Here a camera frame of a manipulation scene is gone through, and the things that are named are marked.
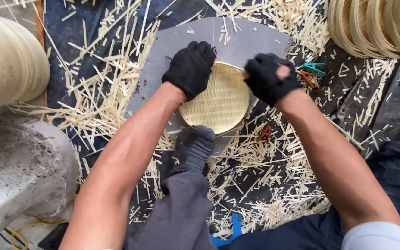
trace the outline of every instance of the white sleeve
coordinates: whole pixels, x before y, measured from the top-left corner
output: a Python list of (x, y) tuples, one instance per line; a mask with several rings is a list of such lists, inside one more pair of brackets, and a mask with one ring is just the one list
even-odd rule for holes
[(390, 222), (355, 226), (344, 237), (342, 250), (400, 250), (400, 226)]

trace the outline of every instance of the hand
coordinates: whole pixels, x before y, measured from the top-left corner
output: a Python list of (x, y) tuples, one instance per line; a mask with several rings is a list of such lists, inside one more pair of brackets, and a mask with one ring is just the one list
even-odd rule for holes
[(290, 91), (302, 87), (290, 61), (275, 54), (258, 54), (245, 66), (249, 77), (245, 80), (253, 94), (274, 106)]
[(180, 88), (186, 100), (190, 101), (208, 86), (215, 58), (216, 54), (209, 43), (192, 41), (187, 48), (175, 54), (161, 81), (169, 81)]

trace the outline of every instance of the grey board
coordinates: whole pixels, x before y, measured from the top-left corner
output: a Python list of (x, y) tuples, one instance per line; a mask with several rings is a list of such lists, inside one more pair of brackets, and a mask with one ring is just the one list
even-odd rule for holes
[[(252, 59), (258, 53), (274, 53), (277, 56), (284, 57), (292, 43), (291, 37), (275, 29), (239, 18), (236, 18), (235, 22), (242, 32), (238, 30), (236, 33), (231, 19), (225, 17), (225, 20), (228, 36), (231, 37), (226, 46), (224, 45), (224, 37), (219, 42), (220, 30), (224, 29), (222, 28), (224, 25), (222, 17), (202, 18), (158, 31), (124, 117), (130, 118), (128, 111), (131, 111), (133, 115), (157, 91), (161, 84), (161, 76), (168, 70), (171, 62), (167, 57), (172, 58), (175, 53), (185, 48), (191, 41), (207, 41), (216, 47), (218, 61), (224, 61), (240, 68), (243, 68), (247, 60)], [(190, 29), (194, 31), (194, 34), (186, 33)], [(255, 100), (256, 98), (251, 93), (249, 103), (252, 104)], [(188, 126), (178, 109), (174, 114), (169, 119), (172, 125), (166, 125), (167, 131)], [(230, 139), (228, 137), (217, 138), (212, 152), (213, 155), (219, 155)]]

